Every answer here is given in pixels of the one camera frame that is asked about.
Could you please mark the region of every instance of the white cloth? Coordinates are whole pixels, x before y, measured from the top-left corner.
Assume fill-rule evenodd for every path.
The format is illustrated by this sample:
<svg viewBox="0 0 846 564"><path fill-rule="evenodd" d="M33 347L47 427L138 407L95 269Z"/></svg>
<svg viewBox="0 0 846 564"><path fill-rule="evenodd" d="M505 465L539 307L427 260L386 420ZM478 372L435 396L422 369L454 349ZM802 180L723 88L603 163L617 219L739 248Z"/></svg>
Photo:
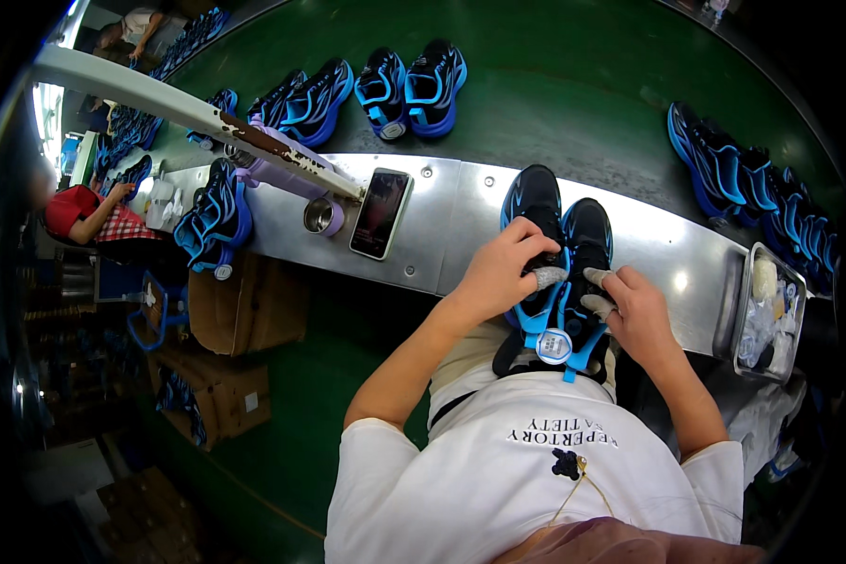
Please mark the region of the white cloth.
<svg viewBox="0 0 846 564"><path fill-rule="evenodd" d="M483 379L484 370L474 368L433 399L444 405L469 391L464 381ZM480 389L443 421L422 452L380 420L345 430L329 505L327 562L490 562L547 526L570 494L574 482L552 473L553 448L587 458L589 478L624 523L740 540L740 443L711 445L681 466L664 442L588 378L567 384L560 373L509 376ZM587 482L555 524L607 514Z"/></svg>
<svg viewBox="0 0 846 564"><path fill-rule="evenodd" d="M777 454L783 420L786 418L788 425L793 421L805 395L806 383L795 378L785 386L768 384L743 406L727 427L730 440L738 440L743 444L743 490L749 487L759 470Z"/></svg>

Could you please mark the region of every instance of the gold necklace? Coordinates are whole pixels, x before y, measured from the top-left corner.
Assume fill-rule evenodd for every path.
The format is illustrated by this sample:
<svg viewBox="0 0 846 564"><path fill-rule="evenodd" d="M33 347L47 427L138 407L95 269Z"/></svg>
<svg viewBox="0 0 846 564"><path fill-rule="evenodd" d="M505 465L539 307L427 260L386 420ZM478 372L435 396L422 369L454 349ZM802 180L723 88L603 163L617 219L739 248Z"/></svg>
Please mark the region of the gold necklace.
<svg viewBox="0 0 846 564"><path fill-rule="evenodd" d="M564 500L563 503L561 503L561 506L557 508L557 512L555 513L555 516L551 518L551 521L548 522L548 526L546 527L546 529L543 530L543 531L545 531L545 533L548 532L547 531L548 527L551 527L552 525L555 524L555 520L557 519L558 515L560 515L561 511L564 510L564 506L567 505L567 502L570 501L570 498L574 496L574 492L576 491L576 488L579 487L580 484L582 484L584 480L586 480L587 482L592 484L592 486L598 492L598 495L600 495L602 497L602 501L604 502L604 506L608 508L608 513L611 514L611 517L614 516L614 512L611 510L611 505L608 503L608 498L604 496L604 493L599 489L599 487L595 484L595 482L593 482L592 479L587 476L587 458L586 457L580 457L580 456L576 457L576 468L579 468L579 470L580 470L580 479L576 480L576 484L574 484L574 489L570 490L570 493L567 495L567 498Z"/></svg>

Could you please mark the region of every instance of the beige pants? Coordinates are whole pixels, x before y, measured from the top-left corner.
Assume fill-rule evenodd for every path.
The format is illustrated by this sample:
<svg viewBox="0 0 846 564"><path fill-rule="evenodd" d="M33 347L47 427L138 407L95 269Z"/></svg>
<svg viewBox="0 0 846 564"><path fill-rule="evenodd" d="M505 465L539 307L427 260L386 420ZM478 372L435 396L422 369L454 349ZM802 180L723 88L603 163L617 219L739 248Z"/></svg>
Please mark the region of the beige pants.
<svg viewBox="0 0 846 564"><path fill-rule="evenodd" d="M462 377L475 367L484 364L491 364L495 358L498 347L507 338L512 327L504 317L492 318L478 326L461 339L448 356L436 368L432 375L432 383L429 385L429 393L435 393L447 384ZM603 387L611 390L611 397L614 397L614 355L611 350L614 346L608 346L604 354L604 367L608 373Z"/></svg>

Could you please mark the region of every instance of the round shoe tag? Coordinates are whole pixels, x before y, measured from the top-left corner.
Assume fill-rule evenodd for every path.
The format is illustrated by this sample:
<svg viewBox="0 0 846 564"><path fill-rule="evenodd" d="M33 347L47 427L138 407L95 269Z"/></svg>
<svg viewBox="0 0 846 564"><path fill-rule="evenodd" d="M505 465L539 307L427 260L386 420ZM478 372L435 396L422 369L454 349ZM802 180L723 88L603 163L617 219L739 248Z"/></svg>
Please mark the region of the round shoe tag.
<svg viewBox="0 0 846 564"><path fill-rule="evenodd" d="M547 365L563 365L573 352L570 336L561 329L546 329L536 339L536 355Z"/></svg>
<svg viewBox="0 0 846 564"><path fill-rule="evenodd" d="M395 122L392 124L388 124L383 129L379 130L379 136L386 141L390 141L392 139L398 139L402 135L407 128L401 122Z"/></svg>
<svg viewBox="0 0 846 564"><path fill-rule="evenodd" d="M216 270L213 271L213 276L218 281L228 280L229 276L232 276L232 266L231 265L219 265L216 267Z"/></svg>

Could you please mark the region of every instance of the metal tray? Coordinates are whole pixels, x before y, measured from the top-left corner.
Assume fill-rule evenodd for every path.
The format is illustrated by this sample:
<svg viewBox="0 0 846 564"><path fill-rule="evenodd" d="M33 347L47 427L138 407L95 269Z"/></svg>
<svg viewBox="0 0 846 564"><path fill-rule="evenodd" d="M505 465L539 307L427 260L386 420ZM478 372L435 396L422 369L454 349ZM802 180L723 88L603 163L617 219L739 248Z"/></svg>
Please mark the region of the metal tray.
<svg viewBox="0 0 846 564"><path fill-rule="evenodd" d="M752 293L752 271L755 267L755 258L757 256L764 256L768 258L774 265L777 266L778 273L785 279L790 280L796 285L796 332L793 334L793 344L790 348L790 360L787 363L787 371L785 374L778 375L767 370L756 370L754 368L742 367L739 364L739 348L740 339L743 338L743 329L746 324L746 314L749 311L749 297ZM785 384L793 372L793 363L796 360L796 349L799 346L799 335L802 332L802 317L806 311L806 279L799 273L793 270L790 265L787 265L780 260L778 255L773 254L762 243L756 243L752 246L749 254L746 254L746 262L743 267L743 286L740 288L740 300L737 307L736 324L733 326L733 337L731 348L733 349L733 372L740 376L748 378L758 378L776 382L778 384Z"/></svg>

